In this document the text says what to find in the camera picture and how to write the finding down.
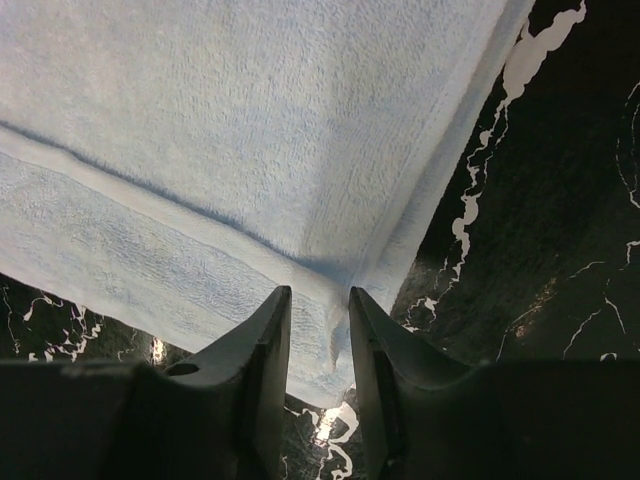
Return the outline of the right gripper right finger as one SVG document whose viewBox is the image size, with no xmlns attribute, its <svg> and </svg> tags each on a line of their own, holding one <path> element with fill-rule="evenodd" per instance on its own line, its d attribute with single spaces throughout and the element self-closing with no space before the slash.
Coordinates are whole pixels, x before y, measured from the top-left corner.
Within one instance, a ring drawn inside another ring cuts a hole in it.
<svg viewBox="0 0 640 480">
<path fill-rule="evenodd" d="M 349 295 L 371 479 L 635 479 L 639 365 L 534 360 L 468 366 Z"/>
</svg>

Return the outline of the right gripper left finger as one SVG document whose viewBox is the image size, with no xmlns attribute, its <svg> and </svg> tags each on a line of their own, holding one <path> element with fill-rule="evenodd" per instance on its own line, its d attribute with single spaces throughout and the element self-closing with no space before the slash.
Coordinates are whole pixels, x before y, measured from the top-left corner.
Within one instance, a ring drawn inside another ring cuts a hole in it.
<svg viewBox="0 0 640 480">
<path fill-rule="evenodd" d="M 273 479 L 279 472 L 292 292 L 159 370 L 5 361 L 5 479 Z"/>
</svg>

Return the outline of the light blue towel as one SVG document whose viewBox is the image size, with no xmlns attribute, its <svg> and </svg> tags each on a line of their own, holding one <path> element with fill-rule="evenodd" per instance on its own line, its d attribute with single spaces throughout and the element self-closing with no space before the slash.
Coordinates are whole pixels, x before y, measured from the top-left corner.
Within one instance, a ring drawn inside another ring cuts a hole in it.
<svg viewBox="0 0 640 480">
<path fill-rule="evenodd" d="M 182 349 L 293 292 L 287 390 L 353 384 L 528 1 L 5 1 L 1 270 Z"/>
</svg>

